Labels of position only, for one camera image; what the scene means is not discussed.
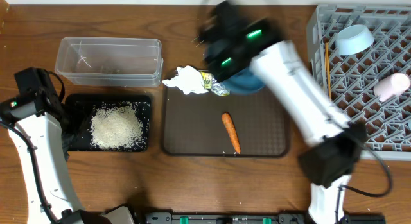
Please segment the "dark blue plate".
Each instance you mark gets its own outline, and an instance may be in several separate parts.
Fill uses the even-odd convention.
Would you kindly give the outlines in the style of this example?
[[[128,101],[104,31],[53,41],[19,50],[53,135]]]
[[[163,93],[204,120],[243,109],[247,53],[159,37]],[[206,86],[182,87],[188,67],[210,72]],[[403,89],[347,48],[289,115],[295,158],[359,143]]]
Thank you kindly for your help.
[[[253,94],[265,84],[249,69],[252,57],[248,54],[233,54],[223,50],[222,44],[210,44],[204,60],[208,71],[218,83],[235,94]]]

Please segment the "pile of white rice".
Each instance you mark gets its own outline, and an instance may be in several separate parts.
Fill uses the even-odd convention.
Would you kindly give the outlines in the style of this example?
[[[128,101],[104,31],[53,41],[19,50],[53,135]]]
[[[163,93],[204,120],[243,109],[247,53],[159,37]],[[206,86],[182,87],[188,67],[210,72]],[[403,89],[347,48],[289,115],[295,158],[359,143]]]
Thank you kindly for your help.
[[[84,105],[89,116],[71,151],[142,152],[148,147],[149,101],[99,101]]]

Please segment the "wooden chopstick with pattern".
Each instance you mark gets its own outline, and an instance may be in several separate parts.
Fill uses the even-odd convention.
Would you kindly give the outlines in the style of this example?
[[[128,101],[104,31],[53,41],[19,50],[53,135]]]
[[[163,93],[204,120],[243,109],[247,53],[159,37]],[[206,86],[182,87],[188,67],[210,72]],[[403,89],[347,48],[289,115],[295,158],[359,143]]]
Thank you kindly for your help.
[[[328,42],[325,43],[325,69],[326,69],[326,77],[327,77],[328,98],[331,100],[331,75],[330,75],[330,68],[329,68]]]

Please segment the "light blue small bowl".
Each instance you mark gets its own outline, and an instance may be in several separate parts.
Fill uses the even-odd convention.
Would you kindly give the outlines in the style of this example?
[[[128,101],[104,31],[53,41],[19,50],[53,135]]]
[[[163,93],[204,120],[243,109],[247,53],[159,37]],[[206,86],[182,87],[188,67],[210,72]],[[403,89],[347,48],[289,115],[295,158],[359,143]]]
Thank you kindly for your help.
[[[336,37],[335,46],[341,56],[353,55],[366,50],[374,42],[367,26],[356,24],[341,30]]]

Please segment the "pink plastic cup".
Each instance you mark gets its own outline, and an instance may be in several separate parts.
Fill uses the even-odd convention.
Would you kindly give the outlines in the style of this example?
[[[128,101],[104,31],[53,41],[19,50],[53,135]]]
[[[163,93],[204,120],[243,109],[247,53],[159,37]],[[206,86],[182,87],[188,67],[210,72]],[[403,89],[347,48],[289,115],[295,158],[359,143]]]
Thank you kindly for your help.
[[[373,88],[375,96],[385,102],[394,96],[400,96],[410,86],[410,79],[406,74],[394,73],[380,80]]]

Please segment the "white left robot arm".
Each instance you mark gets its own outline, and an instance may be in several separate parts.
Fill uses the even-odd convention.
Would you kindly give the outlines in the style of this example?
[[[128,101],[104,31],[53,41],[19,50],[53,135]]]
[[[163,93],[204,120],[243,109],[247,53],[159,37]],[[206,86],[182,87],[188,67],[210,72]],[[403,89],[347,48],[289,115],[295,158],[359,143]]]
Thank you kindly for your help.
[[[21,162],[28,197],[28,223],[137,223],[128,205],[101,214],[86,211],[67,168],[67,149],[85,114],[63,104],[51,71],[29,67],[15,73],[19,95],[1,103],[1,126],[8,130]]]

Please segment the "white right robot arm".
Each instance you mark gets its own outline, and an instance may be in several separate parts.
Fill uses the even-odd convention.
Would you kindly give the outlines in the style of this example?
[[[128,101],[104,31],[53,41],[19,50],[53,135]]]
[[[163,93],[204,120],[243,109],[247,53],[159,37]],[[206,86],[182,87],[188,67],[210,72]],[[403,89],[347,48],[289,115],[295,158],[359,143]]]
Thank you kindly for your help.
[[[232,0],[197,14],[198,42],[216,81],[251,93],[266,87],[286,109],[309,150],[299,165],[311,183],[308,209],[315,223],[338,223],[344,217],[345,187],[360,158],[363,125],[325,95],[303,64],[293,42],[268,19],[250,21]]]

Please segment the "grey dishwasher rack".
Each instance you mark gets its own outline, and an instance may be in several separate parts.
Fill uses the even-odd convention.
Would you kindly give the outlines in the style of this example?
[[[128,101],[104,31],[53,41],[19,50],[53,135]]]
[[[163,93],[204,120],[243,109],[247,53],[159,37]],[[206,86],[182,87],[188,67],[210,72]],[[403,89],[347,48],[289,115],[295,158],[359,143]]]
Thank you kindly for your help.
[[[366,50],[341,56],[337,33],[363,24],[374,43]],[[410,7],[319,5],[306,27],[312,74],[328,93],[325,43],[328,42],[333,103],[367,127],[366,146],[384,160],[410,160],[410,91],[381,102],[373,93],[378,81],[394,74],[410,75]]]

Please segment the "silver foil snack wrapper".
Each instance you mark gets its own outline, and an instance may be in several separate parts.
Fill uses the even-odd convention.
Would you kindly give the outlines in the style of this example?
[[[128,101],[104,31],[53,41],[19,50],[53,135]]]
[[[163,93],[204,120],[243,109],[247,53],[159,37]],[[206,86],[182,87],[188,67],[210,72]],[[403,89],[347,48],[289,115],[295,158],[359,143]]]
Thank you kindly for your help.
[[[217,96],[228,96],[230,94],[230,90],[228,90],[222,83],[219,83],[211,73],[206,71],[201,71],[200,73],[206,89],[209,89]]]

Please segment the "clear plastic bin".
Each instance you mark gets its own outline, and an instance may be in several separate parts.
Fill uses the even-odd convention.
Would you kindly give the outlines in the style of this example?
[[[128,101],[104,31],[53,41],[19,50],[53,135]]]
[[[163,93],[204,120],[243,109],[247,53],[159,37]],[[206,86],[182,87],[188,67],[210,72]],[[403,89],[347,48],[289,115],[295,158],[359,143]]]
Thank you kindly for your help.
[[[75,85],[157,87],[162,65],[162,44],[157,39],[65,37],[55,72]]]

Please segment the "white crumpled paper napkin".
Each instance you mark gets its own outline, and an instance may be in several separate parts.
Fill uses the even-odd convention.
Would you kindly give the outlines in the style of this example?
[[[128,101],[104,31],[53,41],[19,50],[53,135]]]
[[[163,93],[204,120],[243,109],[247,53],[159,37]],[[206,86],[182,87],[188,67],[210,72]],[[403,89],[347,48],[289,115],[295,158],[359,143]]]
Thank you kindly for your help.
[[[177,67],[177,75],[171,79],[163,80],[162,83],[167,87],[177,87],[185,95],[190,93],[205,94],[208,92],[201,73],[188,65]]]

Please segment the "black rectangular tray bin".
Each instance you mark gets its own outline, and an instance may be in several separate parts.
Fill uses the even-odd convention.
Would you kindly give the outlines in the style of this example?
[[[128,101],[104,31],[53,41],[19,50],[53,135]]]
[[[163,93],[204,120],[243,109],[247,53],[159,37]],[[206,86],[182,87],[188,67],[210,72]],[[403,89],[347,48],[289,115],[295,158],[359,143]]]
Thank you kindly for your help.
[[[152,111],[149,96],[72,94],[66,105],[85,115],[69,151],[146,151]]]

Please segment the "orange carrot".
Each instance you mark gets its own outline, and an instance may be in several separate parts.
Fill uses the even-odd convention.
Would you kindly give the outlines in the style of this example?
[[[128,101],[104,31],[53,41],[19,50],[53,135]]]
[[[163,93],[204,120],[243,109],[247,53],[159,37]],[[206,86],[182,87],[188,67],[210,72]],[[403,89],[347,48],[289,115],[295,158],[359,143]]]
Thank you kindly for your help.
[[[235,152],[240,154],[241,147],[240,147],[240,142],[238,139],[237,131],[236,131],[234,122],[232,120],[232,117],[228,112],[225,112],[222,114],[222,122],[223,122],[225,129],[227,130],[227,133],[229,135],[229,138],[231,140],[231,143],[233,145]]]

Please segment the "brown serving tray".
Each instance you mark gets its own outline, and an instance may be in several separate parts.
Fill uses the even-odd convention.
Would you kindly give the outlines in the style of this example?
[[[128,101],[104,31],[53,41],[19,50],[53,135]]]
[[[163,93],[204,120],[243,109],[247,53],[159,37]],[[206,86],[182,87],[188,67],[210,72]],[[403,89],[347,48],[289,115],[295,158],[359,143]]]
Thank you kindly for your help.
[[[264,87],[248,94],[185,95],[165,87],[162,149],[185,157],[283,157],[290,149],[290,119],[272,92]],[[235,152],[222,114],[234,122],[241,153]]]

